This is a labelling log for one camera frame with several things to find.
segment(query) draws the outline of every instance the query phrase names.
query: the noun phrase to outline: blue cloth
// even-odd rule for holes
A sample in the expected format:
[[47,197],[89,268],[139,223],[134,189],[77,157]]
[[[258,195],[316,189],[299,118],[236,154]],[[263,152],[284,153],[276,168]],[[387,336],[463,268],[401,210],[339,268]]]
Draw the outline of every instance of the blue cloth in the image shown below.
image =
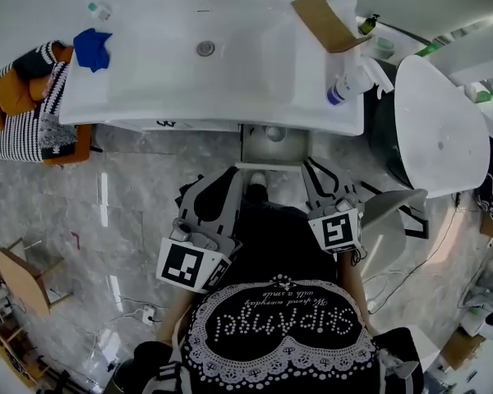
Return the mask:
[[92,72],[106,69],[109,64],[109,55],[104,47],[106,39],[112,34],[95,32],[93,28],[80,32],[74,39],[76,60],[79,66],[89,67]]

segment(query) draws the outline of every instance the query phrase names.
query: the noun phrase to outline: marble floor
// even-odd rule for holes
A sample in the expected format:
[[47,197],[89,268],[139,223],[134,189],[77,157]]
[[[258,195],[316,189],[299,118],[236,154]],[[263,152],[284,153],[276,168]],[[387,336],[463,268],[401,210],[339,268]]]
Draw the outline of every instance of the marble floor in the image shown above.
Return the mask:
[[[161,238],[177,215],[178,188],[239,160],[241,143],[235,133],[142,135],[110,126],[99,126],[95,141],[103,153],[64,168],[0,162],[0,245],[19,237],[25,246],[36,244],[27,257],[39,268],[58,257],[66,260],[47,286],[74,296],[47,319],[12,298],[14,313],[48,362],[101,392],[111,377],[108,365],[154,338],[154,326],[141,322],[141,309],[167,306],[175,292],[154,274]],[[401,188],[377,165],[363,137],[318,133],[313,153],[332,158],[355,181],[381,190]],[[100,194],[102,180],[107,194]],[[272,201],[304,208],[300,174],[271,172],[269,186]],[[481,214],[467,193],[456,212],[450,196],[427,200],[427,209],[431,238],[408,238],[402,257],[385,276],[369,281],[366,291],[375,298],[371,311],[383,305],[372,315],[375,327],[416,324],[442,347],[459,321],[458,299],[486,256],[487,238],[478,233]],[[437,249],[384,304],[405,273]],[[157,308],[155,319],[165,311]]]

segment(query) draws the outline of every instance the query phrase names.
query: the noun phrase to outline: toilet lid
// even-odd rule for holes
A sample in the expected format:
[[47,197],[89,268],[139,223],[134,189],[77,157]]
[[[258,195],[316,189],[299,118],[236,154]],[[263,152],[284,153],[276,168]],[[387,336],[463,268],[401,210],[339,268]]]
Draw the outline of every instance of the toilet lid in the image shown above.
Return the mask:
[[419,56],[400,64],[394,116],[405,172],[428,197],[477,188],[490,161],[484,116],[447,77]]

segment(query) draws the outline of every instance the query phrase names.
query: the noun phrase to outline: bottle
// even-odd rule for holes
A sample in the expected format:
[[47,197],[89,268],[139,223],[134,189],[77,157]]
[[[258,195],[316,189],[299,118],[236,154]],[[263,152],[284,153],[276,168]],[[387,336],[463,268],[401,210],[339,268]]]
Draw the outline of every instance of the bottle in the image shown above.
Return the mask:
[[91,11],[91,16],[95,19],[99,19],[101,22],[105,22],[112,15],[112,12],[104,4],[90,3],[88,9]]
[[378,20],[379,17],[380,15],[376,15],[376,14],[372,15],[372,17],[367,17],[362,22],[362,24],[358,27],[360,32],[362,32],[362,34],[364,35],[369,34],[376,27],[376,21]]
[[340,105],[349,99],[356,98],[378,85],[377,98],[381,99],[381,93],[394,90],[389,77],[382,70],[376,60],[370,57],[362,57],[362,64],[356,66],[354,71],[346,71],[336,83],[327,90],[327,100],[333,105]]
[[418,51],[418,53],[414,53],[414,55],[415,55],[415,56],[424,57],[424,56],[426,56],[427,54],[431,54],[431,53],[433,53],[433,52],[434,52],[434,51],[436,51],[438,48],[439,48],[439,46],[438,46],[438,45],[436,45],[436,44],[429,44],[429,45],[427,45],[427,47],[422,48],[420,51]]

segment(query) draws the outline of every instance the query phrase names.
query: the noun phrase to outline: white sink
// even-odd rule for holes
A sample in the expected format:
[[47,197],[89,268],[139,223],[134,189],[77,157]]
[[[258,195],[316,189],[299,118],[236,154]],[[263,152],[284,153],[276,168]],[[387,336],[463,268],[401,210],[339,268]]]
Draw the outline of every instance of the white sink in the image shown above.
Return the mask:
[[[211,120],[361,134],[362,97],[337,107],[325,97],[359,48],[328,54],[292,1],[111,1],[109,69],[90,74],[73,60],[61,122]],[[357,0],[327,2],[356,34]],[[207,57],[196,51],[204,41],[214,45]]]
[[[296,43],[291,16],[228,0],[221,0],[220,9],[204,3],[212,7],[209,11],[197,11],[201,3],[196,0],[141,3],[125,13],[117,31],[121,38],[113,40],[110,99],[178,99],[194,92],[212,99],[292,99]],[[207,57],[196,52],[202,41],[214,45]]]

